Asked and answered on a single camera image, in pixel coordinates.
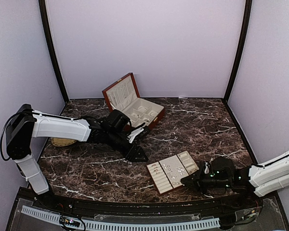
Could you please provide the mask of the red wooden jewelry box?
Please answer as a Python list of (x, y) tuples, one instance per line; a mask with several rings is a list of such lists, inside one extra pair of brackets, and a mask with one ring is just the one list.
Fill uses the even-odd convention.
[(140, 97), (133, 73), (102, 90), (102, 94), (109, 110), (117, 109), (124, 113), (134, 128), (145, 123), (153, 129), (165, 114), (164, 106)]

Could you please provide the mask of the red jewelry tray insert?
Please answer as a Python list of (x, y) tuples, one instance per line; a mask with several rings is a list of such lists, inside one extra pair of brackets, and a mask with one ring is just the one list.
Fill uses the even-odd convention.
[(149, 164), (146, 168), (160, 195), (182, 187), (181, 179), (199, 170), (187, 151)]

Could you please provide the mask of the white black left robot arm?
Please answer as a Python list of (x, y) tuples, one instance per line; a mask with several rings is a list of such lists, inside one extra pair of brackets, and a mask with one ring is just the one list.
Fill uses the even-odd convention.
[(0, 145), (0, 150), (6, 148), (8, 158), (3, 160), (13, 160), (33, 191), (40, 195), (40, 203), (48, 210), (54, 210), (58, 206), (58, 198), (50, 193), (51, 187), (32, 156), (32, 138), (49, 137), (106, 144), (130, 162), (147, 162), (148, 157), (136, 139), (145, 135), (148, 127), (141, 124), (125, 131), (126, 126), (131, 126), (131, 120), (116, 109), (102, 118), (89, 115), (70, 118), (45, 114), (33, 110), (30, 104), (23, 104), (2, 129), (0, 141), (5, 141), (6, 145)]

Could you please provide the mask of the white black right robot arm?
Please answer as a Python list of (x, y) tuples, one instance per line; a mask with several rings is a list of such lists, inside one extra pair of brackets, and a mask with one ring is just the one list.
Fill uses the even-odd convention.
[(198, 167), (196, 172), (181, 179), (184, 186), (202, 194), (211, 188), (229, 188), (241, 193), (236, 199), (241, 209), (248, 208), (255, 195), (263, 197), (289, 186), (289, 150), (272, 160), (244, 168), (236, 168), (231, 159), (224, 157), (202, 161)]

